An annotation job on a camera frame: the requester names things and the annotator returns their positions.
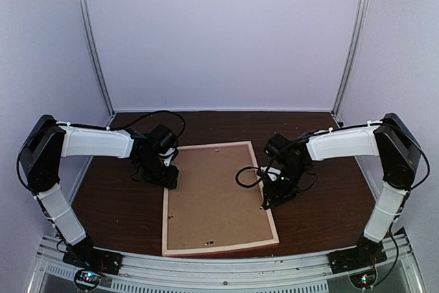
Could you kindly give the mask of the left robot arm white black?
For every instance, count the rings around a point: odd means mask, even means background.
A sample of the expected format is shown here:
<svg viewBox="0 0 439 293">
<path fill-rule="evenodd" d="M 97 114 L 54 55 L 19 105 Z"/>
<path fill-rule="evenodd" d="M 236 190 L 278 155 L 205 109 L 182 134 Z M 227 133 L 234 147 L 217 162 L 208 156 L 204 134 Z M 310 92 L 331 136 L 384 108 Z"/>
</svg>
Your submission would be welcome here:
<svg viewBox="0 0 439 293">
<path fill-rule="evenodd" d="M 72 124 L 43 115 L 23 142 L 16 158 L 16 175 L 64 240 L 67 251 L 83 268 L 99 261 L 86 233 L 60 187 L 59 167 L 70 156 L 108 156 L 128 159 L 133 180 L 166 189 L 178 184 L 178 135 L 163 124 L 141 133 L 132 124 L 120 128 Z"/>
</svg>

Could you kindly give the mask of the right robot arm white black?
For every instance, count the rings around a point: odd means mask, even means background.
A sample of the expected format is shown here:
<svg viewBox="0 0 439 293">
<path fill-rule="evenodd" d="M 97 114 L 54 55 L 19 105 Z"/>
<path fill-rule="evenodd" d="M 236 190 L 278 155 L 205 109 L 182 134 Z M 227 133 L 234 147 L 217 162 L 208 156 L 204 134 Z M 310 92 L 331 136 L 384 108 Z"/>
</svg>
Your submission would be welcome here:
<svg viewBox="0 0 439 293">
<path fill-rule="evenodd" d="M 281 168 L 268 165 L 257 171 L 263 183 L 262 209 L 277 207 L 302 192 L 299 181 L 315 162 L 358 156 L 380 160 L 381 193 L 351 254 L 352 261 L 361 267 L 378 255 L 383 238 L 401 215 L 411 191 L 419 186 L 415 181 L 418 165 L 427 158 L 395 113 L 365 124 L 308 132 L 294 140 L 276 134 L 268 140 L 264 152 Z"/>
</svg>

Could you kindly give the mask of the aluminium front rail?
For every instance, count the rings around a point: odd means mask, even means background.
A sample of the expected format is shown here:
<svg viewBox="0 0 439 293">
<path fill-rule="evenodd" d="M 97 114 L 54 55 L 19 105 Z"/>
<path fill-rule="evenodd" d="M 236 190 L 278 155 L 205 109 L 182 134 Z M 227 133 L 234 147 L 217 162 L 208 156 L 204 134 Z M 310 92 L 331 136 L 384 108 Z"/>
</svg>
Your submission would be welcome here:
<svg viewBox="0 0 439 293">
<path fill-rule="evenodd" d="M 105 274 L 90 292 L 427 292 L 414 252 L 404 233 L 383 242 L 387 260 L 375 268 L 334 273 L 332 250 L 284 257 L 184 259 L 123 253 L 118 275 Z M 62 262 L 60 240 L 43 235 L 25 292 L 83 292 L 74 282 L 78 267 Z M 357 288 L 359 272 L 377 271 L 373 290 Z"/>
</svg>

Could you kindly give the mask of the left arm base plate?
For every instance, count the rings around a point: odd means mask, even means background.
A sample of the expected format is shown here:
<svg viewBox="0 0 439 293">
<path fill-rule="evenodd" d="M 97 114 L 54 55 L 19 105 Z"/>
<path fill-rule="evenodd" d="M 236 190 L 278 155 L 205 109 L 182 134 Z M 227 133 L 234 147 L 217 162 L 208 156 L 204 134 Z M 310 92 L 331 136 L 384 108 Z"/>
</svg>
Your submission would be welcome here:
<svg viewBox="0 0 439 293">
<path fill-rule="evenodd" d="M 118 275 L 123 255 L 99 249 L 71 249 L 68 250 L 62 261 L 64 263 L 92 270 L 101 274 Z"/>
</svg>

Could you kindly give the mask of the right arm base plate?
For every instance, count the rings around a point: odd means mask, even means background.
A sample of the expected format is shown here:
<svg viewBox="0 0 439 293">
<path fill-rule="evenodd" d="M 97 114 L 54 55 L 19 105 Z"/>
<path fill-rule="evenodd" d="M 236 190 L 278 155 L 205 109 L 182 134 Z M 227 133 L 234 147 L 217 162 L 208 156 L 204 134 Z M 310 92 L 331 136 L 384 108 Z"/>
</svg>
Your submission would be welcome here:
<svg viewBox="0 0 439 293">
<path fill-rule="evenodd" d="M 358 247 L 336 250 L 329 253 L 327 257 L 333 274 L 371 267 L 388 259 L 383 251 L 370 254 L 361 251 Z"/>
</svg>

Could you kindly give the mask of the left aluminium corner post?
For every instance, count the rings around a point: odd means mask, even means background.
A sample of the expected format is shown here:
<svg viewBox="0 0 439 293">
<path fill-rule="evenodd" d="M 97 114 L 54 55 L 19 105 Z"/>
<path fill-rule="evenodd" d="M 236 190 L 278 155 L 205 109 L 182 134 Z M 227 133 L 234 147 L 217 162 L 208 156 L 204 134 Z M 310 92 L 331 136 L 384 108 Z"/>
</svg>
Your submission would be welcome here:
<svg viewBox="0 0 439 293">
<path fill-rule="evenodd" d="M 99 59 L 99 54 L 97 50 L 97 44 L 95 42 L 95 36 L 93 33 L 93 26 L 91 22 L 91 16 L 88 8 L 87 0 L 78 0 L 80 13 L 82 17 L 82 24 L 84 27 L 84 33 L 86 37 L 86 46 L 88 49 L 88 54 L 91 59 L 91 64 L 93 68 L 93 73 L 95 74 L 97 80 L 97 86 L 100 92 L 100 95 L 104 101 L 104 105 L 106 107 L 106 111 L 110 117 L 115 115 L 115 110 L 113 104 L 110 99 L 110 94 L 108 91 L 108 87 L 104 78 L 104 73 L 102 71 L 102 65 Z"/>
</svg>

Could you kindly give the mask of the aluminium corner post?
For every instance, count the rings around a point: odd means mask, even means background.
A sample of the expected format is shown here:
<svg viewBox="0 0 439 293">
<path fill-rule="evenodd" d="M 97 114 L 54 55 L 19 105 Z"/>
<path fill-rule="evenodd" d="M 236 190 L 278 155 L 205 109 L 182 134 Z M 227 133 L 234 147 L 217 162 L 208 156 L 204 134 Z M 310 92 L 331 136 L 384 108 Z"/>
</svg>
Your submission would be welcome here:
<svg viewBox="0 0 439 293">
<path fill-rule="evenodd" d="M 82 17 L 82 24 L 84 27 L 84 33 L 86 37 L 86 46 L 88 49 L 88 54 L 91 59 L 91 64 L 93 68 L 93 73 L 95 74 L 97 80 L 97 86 L 100 92 L 100 95 L 104 101 L 104 105 L 106 107 L 106 111 L 110 117 L 115 115 L 115 110 L 113 104 L 110 99 L 110 94 L 108 91 L 108 87 L 104 78 L 104 73 L 102 71 L 102 65 L 99 59 L 99 54 L 97 50 L 97 44 L 95 42 L 95 36 L 93 33 L 93 26 L 91 22 L 91 16 L 88 8 L 87 0 L 78 0 L 80 13 Z"/>
<path fill-rule="evenodd" d="M 353 68 L 355 66 L 355 60 L 357 57 L 357 52 L 359 50 L 359 44 L 361 42 L 361 32 L 366 22 L 369 3 L 370 0 L 358 0 L 357 2 L 353 31 L 351 34 L 351 41 L 349 43 L 348 53 L 346 56 L 346 61 L 342 72 L 342 79 L 340 81 L 335 102 L 331 111 L 332 115 L 335 118 L 340 117 L 342 102 L 346 95 L 348 83 L 353 73 Z"/>
</svg>

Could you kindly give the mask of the right aluminium corner post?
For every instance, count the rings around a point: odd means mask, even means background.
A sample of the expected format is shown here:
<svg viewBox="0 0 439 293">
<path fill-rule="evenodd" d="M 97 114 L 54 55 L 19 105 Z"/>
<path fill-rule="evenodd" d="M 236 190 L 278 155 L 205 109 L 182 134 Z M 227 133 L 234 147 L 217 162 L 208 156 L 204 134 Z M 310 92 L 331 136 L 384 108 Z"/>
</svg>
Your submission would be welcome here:
<svg viewBox="0 0 439 293">
<path fill-rule="evenodd" d="M 359 50 L 359 44 L 361 42 L 361 32 L 366 22 L 369 3 L 370 0 L 358 0 L 357 2 L 353 31 L 351 34 L 351 41 L 349 43 L 348 53 L 346 56 L 346 61 L 342 72 L 342 79 L 340 81 L 335 102 L 331 111 L 332 115 L 335 118 L 340 117 L 342 102 L 346 95 L 348 83 L 353 73 L 353 68 L 355 66 L 355 60 L 357 57 L 357 52 Z"/>
</svg>

